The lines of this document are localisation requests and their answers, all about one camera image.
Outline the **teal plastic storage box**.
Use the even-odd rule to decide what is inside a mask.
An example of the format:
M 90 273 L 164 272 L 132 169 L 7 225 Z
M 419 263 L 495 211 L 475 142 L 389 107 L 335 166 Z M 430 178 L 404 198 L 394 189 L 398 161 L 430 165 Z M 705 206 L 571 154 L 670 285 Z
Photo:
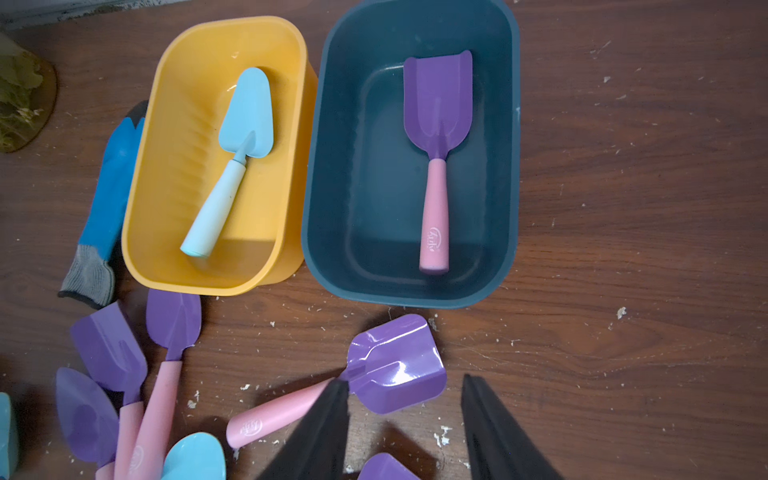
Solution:
M 410 57 L 469 51 L 473 118 L 447 157 L 448 271 L 419 268 L 435 187 L 404 126 Z M 302 247 L 314 277 L 354 301 L 471 306 L 508 275 L 518 243 L 520 35 L 502 1 L 362 1 L 330 30 L 315 106 Z

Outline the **yellow plastic storage box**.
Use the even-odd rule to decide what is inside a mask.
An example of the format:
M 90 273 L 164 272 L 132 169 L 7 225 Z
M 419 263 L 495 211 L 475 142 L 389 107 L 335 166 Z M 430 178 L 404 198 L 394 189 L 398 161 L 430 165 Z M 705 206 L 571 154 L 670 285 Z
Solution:
M 238 79 L 270 85 L 270 153 L 234 163 L 219 134 Z M 122 231 L 132 276 L 156 290 L 235 296 L 291 277 L 304 260 L 301 227 L 318 78 L 300 30 L 276 16 L 202 23 L 178 35 L 154 77 Z M 211 253 L 182 242 L 224 173 L 240 173 Z

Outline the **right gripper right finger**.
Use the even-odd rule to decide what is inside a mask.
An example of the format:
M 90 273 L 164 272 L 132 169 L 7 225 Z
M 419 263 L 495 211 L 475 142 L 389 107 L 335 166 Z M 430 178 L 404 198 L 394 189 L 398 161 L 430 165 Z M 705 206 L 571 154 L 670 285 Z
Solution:
M 466 374 L 461 393 L 473 479 L 560 479 L 487 381 Z

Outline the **purple pointed shovel top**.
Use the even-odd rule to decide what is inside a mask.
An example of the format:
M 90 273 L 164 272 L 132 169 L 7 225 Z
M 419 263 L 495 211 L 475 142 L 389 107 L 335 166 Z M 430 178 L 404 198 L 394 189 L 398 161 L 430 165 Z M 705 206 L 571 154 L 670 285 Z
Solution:
M 201 299 L 196 294 L 150 290 L 146 306 L 150 338 L 167 349 L 143 415 L 132 453 L 130 479 L 159 479 L 172 429 L 184 350 L 201 334 Z

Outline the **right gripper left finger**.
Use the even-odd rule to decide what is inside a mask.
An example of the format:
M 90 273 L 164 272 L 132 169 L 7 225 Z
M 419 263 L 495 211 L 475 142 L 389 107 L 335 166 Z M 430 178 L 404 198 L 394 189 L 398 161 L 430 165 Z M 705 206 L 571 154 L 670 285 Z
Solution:
M 348 397 L 346 381 L 331 381 L 258 479 L 341 479 L 350 421 Z

